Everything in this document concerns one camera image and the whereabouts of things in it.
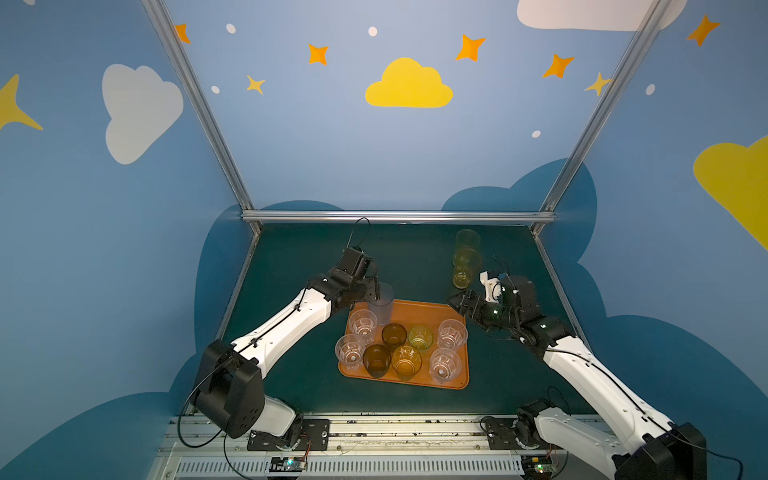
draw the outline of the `robotic arm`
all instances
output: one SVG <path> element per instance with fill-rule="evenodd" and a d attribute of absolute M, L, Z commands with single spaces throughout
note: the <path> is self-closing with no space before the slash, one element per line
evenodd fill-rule
<path fill-rule="evenodd" d="M 523 448 L 559 445 L 622 480 L 707 478 L 706 441 L 690 423 L 675 425 L 606 368 L 565 324 L 541 314 L 533 283 L 523 276 L 483 272 L 483 296 L 466 290 L 449 305 L 480 327 L 505 329 L 565 378 L 611 427 L 608 435 L 546 400 L 521 407 L 514 427 Z"/>
<path fill-rule="evenodd" d="M 309 281 L 263 325 L 231 344 L 211 343 L 200 361 L 192 404 L 234 439 L 253 427 L 275 437 L 278 445 L 294 445 L 302 417 L 280 400 L 265 396 L 263 379 L 315 326 L 354 302 L 379 298 L 376 276 L 366 277 L 372 263 L 361 250 L 346 248 L 328 273 Z"/>

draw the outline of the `white cloud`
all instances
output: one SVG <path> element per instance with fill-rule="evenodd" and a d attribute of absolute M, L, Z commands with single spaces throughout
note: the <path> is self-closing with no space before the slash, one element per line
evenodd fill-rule
<path fill-rule="evenodd" d="M 174 83 L 149 67 L 107 67 L 101 93 L 112 121 L 107 149 L 118 163 L 132 164 L 181 116 L 184 97 Z"/>
<path fill-rule="evenodd" d="M 685 8 L 687 0 L 672 0 L 661 19 L 665 28 Z M 520 0 L 518 18 L 532 28 L 635 31 L 653 0 Z"/>

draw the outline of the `yellow cloud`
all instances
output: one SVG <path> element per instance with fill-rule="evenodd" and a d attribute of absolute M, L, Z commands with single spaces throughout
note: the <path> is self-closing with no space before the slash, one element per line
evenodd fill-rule
<path fill-rule="evenodd" d="M 694 175 L 768 249 L 768 137 L 751 147 L 717 144 L 701 152 Z"/>
<path fill-rule="evenodd" d="M 398 58 L 387 66 L 382 80 L 366 90 L 366 101 L 375 107 L 445 107 L 453 90 L 444 85 L 432 67 L 422 67 L 412 58 Z"/>

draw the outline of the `green mat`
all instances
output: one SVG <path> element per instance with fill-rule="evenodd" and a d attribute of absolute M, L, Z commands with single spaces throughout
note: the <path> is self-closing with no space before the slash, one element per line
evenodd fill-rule
<path fill-rule="evenodd" d="M 349 224 L 268 224 L 253 255 L 224 339 L 231 341 L 264 323 L 288 304 L 318 273 L 339 259 L 353 227 Z M 354 226 L 356 244 L 366 232 Z M 362 248 L 379 266 L 379 280 L 395 298 L 445 303 L 451 284 L 453 241 L 460 226 L 373 225 Z M 504 257 L 512 275 L 525 275 L 537 287 L 542 313 L 566 319 L 554 285 L 526 227 L 473 227 L 482 237 L 484 268 Z M 481 291 L 478 280 L 473 287 Z M 264 391 L 303 412 L 515 413 L 547 387 L 563 393 L 572 413 L 594 413 L 556 372 L 499 333 L 492 338 L 474 324 L 469 330 L 469 385 L 435 389 L 342 376 L 333 347 L 344 334 L 348 309 L 306 334 L 264 380 Z M 552 400 L 565 408 L 552 393 Z"/>

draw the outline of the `star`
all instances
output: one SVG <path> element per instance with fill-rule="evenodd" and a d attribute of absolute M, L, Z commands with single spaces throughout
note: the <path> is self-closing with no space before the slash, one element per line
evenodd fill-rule
<path fill-rule="evenodd" d="M 328 47 L 316 47 L 314 45 L 310 45 L 310 52 L 312 53 L 310 55 L 310 63 L 322 63 L 323 65 L 328 65 L 326 63 L 326 50 L 328 50 Z"/>
<path fill-rule="evenodd" d="M 484 38 L 480 38 L 479 40 L 472 40 L 470 37 L 463 35 L 464 37 L 464 45 L 462 46 L 462 50 L 458 53 L 458 57 L 456 57 L 456 60 L 461 60 L 462 58 L 469 58 L 470 60 L 477 61 L 478 60 L 478 48 L 480 48 L 480 45 L 482 45 L 482 42 L 485 41 Z"/>
<path fill-rule="evenodd" d="M 255 81 L 253 80 L 250 75 L 248 75 L 248 80 L 250 80 L 250 85 L 248 85 L 248 88 L 246 90 L 258 90 L 260 94 L 264 95 L 264 92 L 261 91 L 261 84 L 265 81 Z"/>
<path fill-rule="evenodd" d="M 707 35 L 709 35 L 710 32 L 717 28 L 719 25 L 719 23 L 710 22 L 710 19 L 708 19 L 705 15 L 704 18 L 701 19 L 699 27 L 694 30 L 694 33 L 688 35 L 686 40 L 695 40 L 696 43 L 701 46 L 701 44 L 704 43 L 704 39 L 707 38 Z"/>
<path fill-rule="evenodd" d="M 576 57 L 570 57 L 570 58 L 560 58 L 557 55 L 555 55 L 552 58 L 552 66 L 547 70 L 547 73 L 545 73 L 543 76 L 548 77 L 549 75 L 557 75 L 560 78 L 563 78 L 563 74 L 565 73 L 565 67 L 568 66 L 569 63 L 573 61 L 573 59 Z"/>
<path fill-rule="evenodd" d="M 17 121 L 20 124 L 42 130 L 38 122 L 32 120 L 16 104 L 16 90 L 18 89 L 18 75 L 8 80 L 3 88 L 0 88 L 0 129 L 5 125 Z"/>
<path fill-rule="evenodd" d="M 191 44 L 190 38 L 187 37 L 187 24 L 183 23 L 181 25 L 174 25 L 176 27 L 176 33 L 179 34 L 179 40 L 183 41 L 184 43 Z"/>
<path fill-rule="evenodd" d="M 612 78 L 609 78 L 607 80 L 603 80 L 602 73 L 598 72 L 598 79 L 595 83 L 590 85 L 589 87 L 585 88 L 584 91 L 594 90 L 598 93 L 598 97 L 600 96 L 600 93 L 603 91 L 603 87 L 608 84 L 609 81 L 611 81 Z"/>

